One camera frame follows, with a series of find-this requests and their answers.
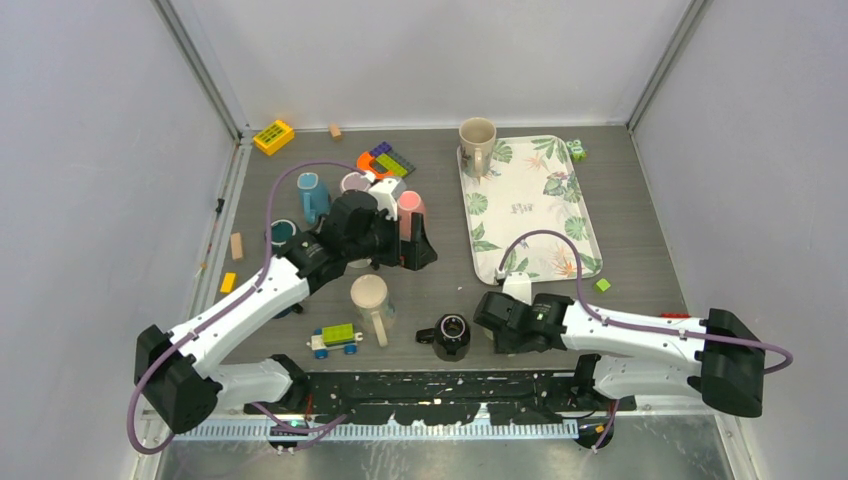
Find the beige floral mug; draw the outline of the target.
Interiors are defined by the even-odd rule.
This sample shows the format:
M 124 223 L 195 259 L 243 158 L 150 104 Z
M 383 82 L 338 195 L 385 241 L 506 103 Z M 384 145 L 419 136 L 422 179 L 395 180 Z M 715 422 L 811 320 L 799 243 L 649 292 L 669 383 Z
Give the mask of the beige floral mug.
M 473 178 L 484 177 L 490 169 L 497 140 L 496 126 L 486 118 L 474 117 L 465 120 L 458 133 L 462 171 Z

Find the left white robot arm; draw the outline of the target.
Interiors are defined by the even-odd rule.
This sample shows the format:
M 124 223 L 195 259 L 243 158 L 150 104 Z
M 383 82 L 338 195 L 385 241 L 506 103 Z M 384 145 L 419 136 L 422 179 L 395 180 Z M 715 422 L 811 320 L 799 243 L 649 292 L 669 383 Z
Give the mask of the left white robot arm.
M 369 192 L 347 192 L 316 227 L 272 247 L 254 277 L 207 311 L 168 332 L 156 325 L 144 330 L 136 344 L 137 392 L 175 434 L 218 409 L 255 402 L 296 413 L 310 386 L 290 357 L 234 365 L 224 359 L 275 315 L 341 277 L 351 262 L 418 271 L 437 258 L 422 213 L 395 215 Z

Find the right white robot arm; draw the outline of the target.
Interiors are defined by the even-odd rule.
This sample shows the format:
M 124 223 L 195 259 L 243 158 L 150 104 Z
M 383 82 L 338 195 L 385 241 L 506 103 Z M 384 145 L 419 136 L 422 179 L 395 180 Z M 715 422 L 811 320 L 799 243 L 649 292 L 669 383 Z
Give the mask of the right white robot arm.
M 571 397 L 584 410 L 608 399 L 660 395 L 699 398 L 728 415 L 757 418 L 763 409 L 765 348 L 733 313 L 663 318 L 539 294 L 527 304 L 488 292 L 474 321 L 503 354 L 578 351 Z

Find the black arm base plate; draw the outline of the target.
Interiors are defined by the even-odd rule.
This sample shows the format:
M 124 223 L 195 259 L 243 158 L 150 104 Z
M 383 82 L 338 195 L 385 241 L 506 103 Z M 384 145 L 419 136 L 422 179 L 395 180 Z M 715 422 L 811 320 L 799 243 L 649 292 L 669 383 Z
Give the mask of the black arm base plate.
M 601 415 L 611 402 L 568 370 L 314 372 L 292 400 L 263 406 L 315 422 L 344 415 L 357 425 L 468 424 L 483 412 L 496 425 L 531 425 Z

